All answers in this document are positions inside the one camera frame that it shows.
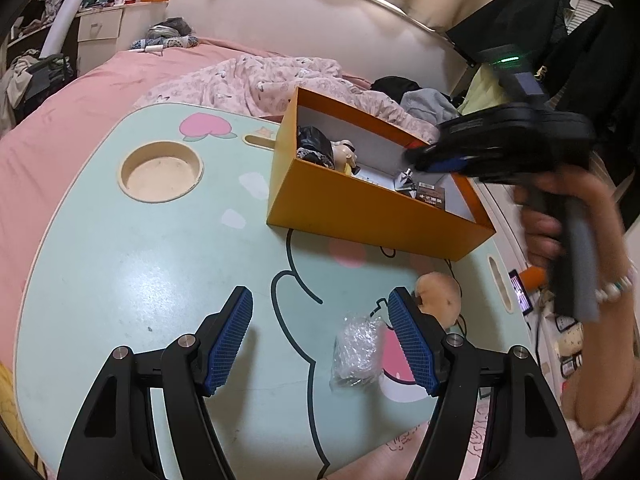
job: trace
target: white spot print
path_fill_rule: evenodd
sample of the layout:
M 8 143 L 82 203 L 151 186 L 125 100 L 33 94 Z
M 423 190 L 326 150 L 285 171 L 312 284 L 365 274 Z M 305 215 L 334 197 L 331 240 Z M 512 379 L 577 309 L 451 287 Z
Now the white spot print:
M 223 223 L 228 227 L 232 227 L 233 229 L 244 229 L 246 220 L 239 212 L 234 211 L 233 209 L 227 209 L 222 214 L 220 223 Z
M 252 197 L 258 200 L 267 200 L 269 197 L 269 186 L 260 173 L 245 173 L 238 177 L 240 184 Z

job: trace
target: pink bed sheet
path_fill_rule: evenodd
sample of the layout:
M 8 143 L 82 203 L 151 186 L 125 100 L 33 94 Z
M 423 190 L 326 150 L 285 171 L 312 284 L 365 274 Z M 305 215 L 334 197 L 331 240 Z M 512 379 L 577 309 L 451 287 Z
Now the pink bed sheet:
M 53 95 L 0 139 L 0 362 L 13 368 L 22 292 L 47 225 L 87 158 L 133 103 L 161 82 L 248 53 L 225 41 L 120 52 Z

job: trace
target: white paper roll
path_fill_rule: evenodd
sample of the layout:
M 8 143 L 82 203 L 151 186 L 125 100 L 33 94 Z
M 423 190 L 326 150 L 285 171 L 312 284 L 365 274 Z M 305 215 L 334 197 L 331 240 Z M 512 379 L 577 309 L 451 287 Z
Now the white paper roll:
M 53 54 L 60 54 L 66 34 L 69 32 L 71 22 L 74 20 L 81 3 L 82 0 L 64 0 L 62 2 L 58 15 L 51 24 L 47 39 L 44 41 L 40 59 L 45 59 Z

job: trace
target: bracelet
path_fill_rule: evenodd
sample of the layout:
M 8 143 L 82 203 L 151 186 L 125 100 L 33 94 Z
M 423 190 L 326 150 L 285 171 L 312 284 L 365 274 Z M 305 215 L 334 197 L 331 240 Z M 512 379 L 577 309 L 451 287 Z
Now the bracelet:
M 604 288 L 596 289 L 596 300 L 598 303 L 617 301 L 623 292 L 628 292 L 634 288 L 638 270 L 631 260 L 629 260 L 629 262 L 631 266 L 625 276 L 622 276 L 613 283 L 606 283 Z

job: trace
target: light green table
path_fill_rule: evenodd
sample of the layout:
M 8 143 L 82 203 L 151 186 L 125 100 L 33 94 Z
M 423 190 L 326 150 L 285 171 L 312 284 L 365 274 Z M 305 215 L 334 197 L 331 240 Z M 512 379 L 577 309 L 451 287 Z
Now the light green table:
M 237 135 L 190 142 L 204 161 L 201 182 L 167 203 L 124 195 L 116 183 L 124 156 L 153 140 L 182 140 L 179 125 L 194 113 L 226 119 Z M 434 400 L 415 384 L 384 376 L 365 390 L 330 388 L 344 316 L 381 304 L 374 315 L 386 317 L 379 300 L 395 286 L 412 290 L 429 259 L 267 226 L 271 152 L 241 140 L 261 127 L 277 125 L 189 105 L 144 108 L 112 131 L 72 186 L 34 265 L 17 340 L 18 407 L 48 465 L 59 465 L 111 349 L 164 348 L 217 312 L 236 285 L 252 291 L 254 318 L 207 407 L 238 480 L 312 480 L 430 418 Z M 490 255 L 509 283 L 491 240 L 453 265 L 469 339 L 502 350 L 528 344 L 512 290 L 516 310 L 504 308 Z M 179 479 L 161 392 L 152 399 L 164 472 Z

